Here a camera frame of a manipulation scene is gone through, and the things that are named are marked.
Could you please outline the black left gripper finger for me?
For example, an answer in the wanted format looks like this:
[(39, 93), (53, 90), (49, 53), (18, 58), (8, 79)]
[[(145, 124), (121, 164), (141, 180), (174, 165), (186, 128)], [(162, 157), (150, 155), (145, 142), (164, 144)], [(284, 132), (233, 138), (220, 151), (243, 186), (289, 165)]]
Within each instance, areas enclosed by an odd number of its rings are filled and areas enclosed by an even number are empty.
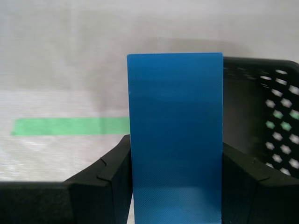
[(299, 181), (223, 145), (222, 223), (297, 224)]
[(130, 136), (64, 182), (1, 182), (3, 224), (124, 224), (132, 187)]

